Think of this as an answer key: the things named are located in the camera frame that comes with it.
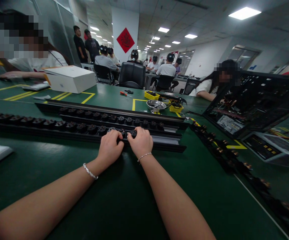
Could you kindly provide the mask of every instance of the silver bracelet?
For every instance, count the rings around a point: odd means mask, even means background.
[[[87,166],[86,166],[86,163],[84,163],[84,168],[86,169],[87,173],[88,173],[90,176],[92,176],[95,180],[98,179],[98,177],[96,177],[95,175],[93,175],[93,174],[89,171],[89,169],[88,169]]]
[[[139,165],[140,165],[140,162],[139,162],[139,160],[140,160],[140,159],[142,159],[144,156],[146,156],[146,155],[149,155],[149,154],[151,154],[151,155],[152,155],[152,153],[147,153],[147,154],[145,154],[145,155],[141,156],[141,157],[138,159],[138,163],[139,163]]]

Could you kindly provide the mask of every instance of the yellow box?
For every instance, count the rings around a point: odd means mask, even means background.
[[[159,97],[160,97],[160,95],[159,94],[155,94],[155,96],[152,96],[151,94],[149,94],[149,93],[147,93],[147,92],[152,92],[152,91],[145,91],[144,92],[144,97],[146,98],[146,99],[149,99],[149,100],[158,100],[159,99]]]

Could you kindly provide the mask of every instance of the small bowl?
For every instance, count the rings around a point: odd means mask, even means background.
[[[147,106],[148,106],[149,110],[152,112],[160,112],[160,111],[167,108],[165,103],[158,101],[158,100],[148,100]]]

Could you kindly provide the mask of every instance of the white cardboard box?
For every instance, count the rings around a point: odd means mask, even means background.
[[[55,91],[81,93],[97,84],[95,72],[76,66],[44,68],[44,71],[46,80]]]

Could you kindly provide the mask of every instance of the red decoration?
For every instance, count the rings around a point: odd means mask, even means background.
[[[122,31],[117,38],[117,41],[125,53],[127,53],[127,51],[129,51],[129,49],[135,44],[127,28]]]

